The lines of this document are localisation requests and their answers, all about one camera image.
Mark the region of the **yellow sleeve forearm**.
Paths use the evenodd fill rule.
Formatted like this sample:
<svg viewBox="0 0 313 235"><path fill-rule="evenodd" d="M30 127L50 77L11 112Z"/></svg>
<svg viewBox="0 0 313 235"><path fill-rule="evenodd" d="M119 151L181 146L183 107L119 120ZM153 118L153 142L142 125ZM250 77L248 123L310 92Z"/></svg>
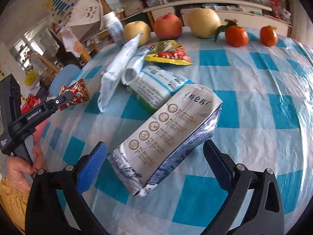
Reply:
<svg viewBox="0 0 313 235"><path fill-rule="evenodd" d="M1 179L1 206L22 234L25 234L27 203L28 194L14 188L7 178Z"/></svg>

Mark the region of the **person's left hand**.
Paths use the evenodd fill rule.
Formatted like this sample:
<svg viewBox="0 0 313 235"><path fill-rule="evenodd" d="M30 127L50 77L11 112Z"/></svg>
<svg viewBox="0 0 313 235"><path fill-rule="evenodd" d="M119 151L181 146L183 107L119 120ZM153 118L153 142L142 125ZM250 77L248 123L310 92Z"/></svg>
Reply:
<svg viewBox="0 0 313 235"><path fill-rule="evenodd" d="M46 160L38 142L34 142L34 163L30 165L25 160L10 156L7 159L7 178L11 185L23 194L29 194L31 186L25 179L24 174L36 173L39 169L46 168Z"/></svg>

